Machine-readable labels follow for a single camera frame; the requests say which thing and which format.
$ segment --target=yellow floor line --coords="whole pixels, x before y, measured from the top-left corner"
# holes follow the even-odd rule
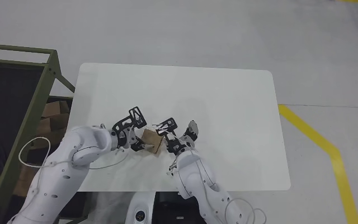
[[[340,2],[353,2],[353,3],[357,3],[358,0],[339,0]]]
[[[326,140],[318,132],[316,132],[313,128],[311,128],[304,120],[299,118],[287,106],[279,105],[279,112],[291,124],[296,126],[303,134],[305,134],[309,139],[311,139],[329,155],[329,157],[331,158],[333,172],[335,173],[338,189],[340,191],[347,223],[357,224],[358,214],[339,149],[331,142]]]

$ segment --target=brown box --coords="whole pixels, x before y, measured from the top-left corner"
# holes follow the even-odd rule
[[[37,126],[36,135],[40,136],[42,134],[49,133],[49,132],[51,132],[50,119],[46,118],[40,120],[39,125]]]
[[[50,102],[45,105],[42,117],[47,118],[48,116],[65,113],[69,113],[69,107],[66,101]]]
[[[67,127],[69,114],[57,114],[40,120],[37,126],[36,135],[42,136],[54,130],[60,130]]]
[[[58,144],[61,142],[65,133],[66,133],[66,129],[63,128],[60,130],[54,130],[49,133],[41,134],[41,136],[46,137],[51,142],[51,145],[54,145],[54,144]],[[36,139],[36,140],[32,141],[30,149],[33,150],[36,148],[47,148],[47,147],[49,147],[49,144],[46,140]]]
[[[21,196],[21,197],[26,197],[27,192],[29,191],[31,182],[32,182],[33,178],[35,177],[37,171],[38,171],[37,168],[32,168],[32,167],[28,167],[25,165],[21,165],[20,176],[18,177],[16,186],[13,190],[13,194]]]
[[[157,134],[157,132],[145,129],[141,139],[143,140],[144,143],[153,145],[153,148],[150,148],[147,150],[148,152],[151,152],[153,154],[160,153],[159,149],[160,149],[163,137],[159,136]]]

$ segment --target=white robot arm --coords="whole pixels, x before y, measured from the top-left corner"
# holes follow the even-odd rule
[[[197,199],[200,215],[207,224],[244,223],[243,213],[235,203],[230,203],[229,193],[216,182],[214,173],[195,149],[197,124],[191,121],[180,138],[175,136],[176,128],[174,119],[169,118],[157,126],[157,133],[165,136],[168,151],[176,155],[176,163],[169,170],[180,195],[184,199],[193,196]]]
[[[140,110],[133,108],[129,113],[112,130],[101,125],[67,131],[58,149],[32,180],[20,212],[8,223],[52,224],[83,183],[91,162],[119,147],[131,147],[134,151],[150,147],[134,133],[134,127],[147,124]]]

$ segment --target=white table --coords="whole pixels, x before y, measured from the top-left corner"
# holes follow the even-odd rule
[[[196,148],[226,190],[290,188],[270,72],[85,63],[77,79],[69,128],[101,123],[111,128],[135,106],[149,125],[173,117],[178,135],[195,120]],[[166,174],[173,154],[164,148],[159,156],[128,151],[122,163],[91,170],[80,191],[176,191]],[[114,164],[125,154],[107,154],[91,167]]]

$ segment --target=cable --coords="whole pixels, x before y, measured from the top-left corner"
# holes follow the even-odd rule
[[[249,218],[250,218],[251,213],[253,213],[252,224],[255,223],[255,220],[256,220],[255,211],[256,211],[256,210],[259,210],[259,211],[262,212],[262,214],[263,214],[264,217],[265,217],[265,221],[264,221],[262,224],[266,224],[267,217],[266,217],[265,212],[264,212],[262,209],[260,209],[260,208],[253,208],[252,205],[250,204],[250,202],[248,202],[247,200],[245,200],[245,199],[243,199],[243,198],[234,198],[234,199],[232,199],[232,200],[226,205],[226,207],[225,207],[225,222],[226,222],[226,223],[228,223],[228,220],[227,220],[227,218],[226,218],[227,209],[228,209],[229,205],[231,204],[231,202],[233,202],[233,201],[235,201],[235,200],[242,200],[242,201],[246,202],[246,203],[251,207],[251,211],[250,211],[249,215],[247,216],[247,219],[246,219],[245,224],[248,223],[248,220],[249,220]]]
[[[174,134],[168,132],[167,130],[165,130],[165,129],[159,127],[159,126],[155,126],[155,127],[153,126],[153,128],[154,128],[154,129],[155,129],[155,128],[158,128],[158,129],[160,129],[160,130],[162,130],[162,131],[164,131],[164,132],[170,134],[171,136],[175,137],[175,138],[176,138],[177,140],[179,140],[181,143],[185,144],[185,145],[188,147],[188,149],[190,150],[192,156],[194,156],[194,154],[192,153],[191,147],[188,146],[188,144],[187,144],[185,141],[181,140],[181,139],[178,138],[176,135],[174,135]],[[204,192],[205,192],[206,201],[208,201],[208,204],[209,204],[211,210],[214,211],[213,207],[211,206],[211,204],[210,204],[210,202],[209,202],[209,200],[208,200],[208,195],[207,195],[206,188],[205,188],[205,185],[204,185],[204,182],[203,182],[203,179],[204,179],[204,178],[202,177],[201,170],[200,170],[200,168],[199,168],[199,166],[198,166],[198,164],[197,164],[197,161],[195,161],[195,164],[196,164],[196,166],[197,166],[197,169],[199,170],[200,178],[201,178],[201,181],[202,181],[202,184],[203,184],[203,187],[204,187]],[[247,224],[248,221],[249,221],[249,218],[250,218],[251,213],[253,213],[253,221],[252,221],[252,224],[255,224],[255,220],[256,220],[255,210],[259,210],[259,211],[261,211],[261,212],[263,213],[263,215],[264,215],[264,217],[265,217],[265,221],[263,222],[263,224],[266,224],[267,217],[266,217],[266,214],[264,213],[264,211],[263,211],[262,209],[260,209],[260,208],[253,208],[252,205],[251,205],[247,200],[245,200],[245,199],[243,199],[243,198],[234,198],[234,199],[230,200],[229,203],[226,205],[226,207],[225,207],[225,215],[224,215],[226,224],[228,224],[228,221],[227,221],[227,218],[226,218],[226,216],[227,216],[227,208],[228,208],[228,206],[231,204],[231,202],[233,202],[233,201],[235,201],[235,200],[242,200],[242,201],[246,202],[246,203],[251,207],[251,212],[249,213],[249,215],[248,215],[248,217],[247,217],[247,219],[246,219],[246,224]]]
[[[43,164],[42,164],[41,166],[35,166],[35,165],[27,164],[27,163],[25,163],[25,162],[21,159],[22,151],[25,149],[25,147],[26,147],[28,144],[30,144],[33,140],[36,140],[36,139],[44,139],[44,140],[46,140],[46,141],[49,143],[49,149],[47,150],[47,153],[46,153],[44,162],[43,162]],[[56,165],[56,164],[61,164],[61,163],[63,163],[63,162],[69,162],[69,161],[61,161],[61,162],[56,162],[54,165],[44,166],[44,165],[45,165],[45,162],[46,162],[46,159],[47,159],[47,157],[48,157],[49,154],[50,154],[50,150],[51,150],[51,142],[50,142],[50,140],[48,140],[46,137],[36,137],[36,138],[33,138],[33,139],[31,139],[30,141],[28,141],[24,146],[22,146],[20,152],[18,153],[18,160],[20,161],[20,163],[24,164],[25,166],[33,167],[33,168],[51,167],[51,166],[54,166],[54,165]]]
[[[134,125],[132,125],[132,127],[130,127],[130,129],[129,129],[128,136],[127,136],[127,143],[126,143],[126,144],[129,144],[130,132],[132,131],[133,126],[134,126]],[[127,155],[125,155],[125,157],[124,157],[121,161],[116,162],[115,164],[108,165],[108,166],[103,166],[103,167],[89,168],[89,169],[90,169],[90,170],[100,170],[100,169],[108,168],[108,167],[111,167],[111,166],[115,166],[115,165],[121,163],[122,161],[124,161],[124,160],[127,158],[128,154],[129,154],[129,153],[127,153]]]
[[[108,168],[108,167],[111,167],[111,166],[115,166],[115,165],[119,164],[120,162],[124,161],[124,160],[127,158],[128,154],[129,154],[129,153],[127,153],[127,155],[125,155],[125,157],[124,157],[121,161],[116,162],[115,164],[108,165],[108,166],[103,166],[103,167],[89,168],[89,169],[90,169],[90,170],[100,170],[100,169]]]

